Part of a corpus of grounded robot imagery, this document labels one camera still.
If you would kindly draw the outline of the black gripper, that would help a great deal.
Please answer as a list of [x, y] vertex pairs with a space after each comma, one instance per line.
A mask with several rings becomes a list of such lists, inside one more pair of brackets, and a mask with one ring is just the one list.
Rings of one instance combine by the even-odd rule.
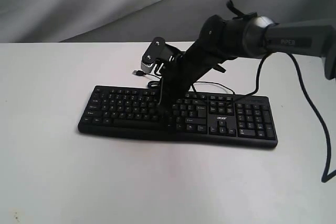
[[160, 84], [158, 111], [163, 114], [163, 126], [175, 127], [176, 116], [173, 106], [184, 97], [196, 81], [217, 64], [226, 60], [226, 54], [215, 46], [193, 43], [175, 62], [165, 65]]

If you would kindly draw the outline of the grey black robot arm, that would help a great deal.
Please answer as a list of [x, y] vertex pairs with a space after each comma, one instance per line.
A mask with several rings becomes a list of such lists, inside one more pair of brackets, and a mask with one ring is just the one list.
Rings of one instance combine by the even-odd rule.
[[171, 110], [173, 103], [217, 64], [236, 58], [261, 59], [276, 52], [319, 57], [325, 78], [334, 79], [335, 20], [279, 24], [264, 16], [225, 21], [214, 15], [182, 56], [164, 64], [159, 108]]

